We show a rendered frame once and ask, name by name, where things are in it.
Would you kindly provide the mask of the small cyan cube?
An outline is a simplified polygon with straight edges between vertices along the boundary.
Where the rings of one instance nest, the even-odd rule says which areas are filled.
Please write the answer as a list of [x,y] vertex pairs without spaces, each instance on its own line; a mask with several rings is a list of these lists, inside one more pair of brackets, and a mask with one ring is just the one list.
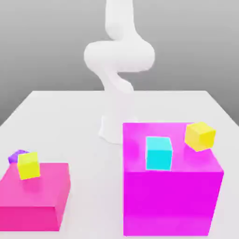
[[169,137],[146,137],[146,170],[171,170],[173,148]]

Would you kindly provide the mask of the small golden yellow cube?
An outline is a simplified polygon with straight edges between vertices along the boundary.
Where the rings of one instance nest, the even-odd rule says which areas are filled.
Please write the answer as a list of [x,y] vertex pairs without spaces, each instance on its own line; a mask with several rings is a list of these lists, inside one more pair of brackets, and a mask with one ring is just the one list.
[[215,135],[216,130],[205,122],[191,123],[186,126],[184,142],[200,152],[213,147]]

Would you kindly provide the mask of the small lime yellow cube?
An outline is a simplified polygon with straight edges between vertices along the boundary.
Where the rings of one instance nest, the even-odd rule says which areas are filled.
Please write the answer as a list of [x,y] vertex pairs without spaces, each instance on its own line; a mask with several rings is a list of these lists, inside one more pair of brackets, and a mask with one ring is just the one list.
[[40,177],[40,163],[37,152],[18,155],[17,168],[21,180]]

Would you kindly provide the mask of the small purple cube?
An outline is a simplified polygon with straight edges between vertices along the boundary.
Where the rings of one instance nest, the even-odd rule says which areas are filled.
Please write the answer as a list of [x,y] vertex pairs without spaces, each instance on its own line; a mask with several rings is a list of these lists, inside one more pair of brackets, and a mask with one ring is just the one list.
[[18,155],[26,154],[28,151],[19,149],[8,157],[9,164],[18,162]]

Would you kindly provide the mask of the large magenta box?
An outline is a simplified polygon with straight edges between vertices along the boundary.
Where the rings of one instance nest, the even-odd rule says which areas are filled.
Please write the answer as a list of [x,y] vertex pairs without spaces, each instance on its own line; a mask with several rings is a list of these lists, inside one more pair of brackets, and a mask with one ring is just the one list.
[[[123,124],[123,234],[206,236],[224,171],[212,150],[184,142],[186,123]],[[146,137],[168,137],[171,170],[147,170]]]

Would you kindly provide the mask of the large pink box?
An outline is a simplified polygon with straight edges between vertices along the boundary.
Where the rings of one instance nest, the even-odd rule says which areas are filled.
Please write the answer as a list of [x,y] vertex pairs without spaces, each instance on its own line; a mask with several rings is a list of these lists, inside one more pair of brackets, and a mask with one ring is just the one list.
[[0,231],[59,231],[70,191],[67,163],[41,163],[40,177],[21,180],[11,164],[0,180]]

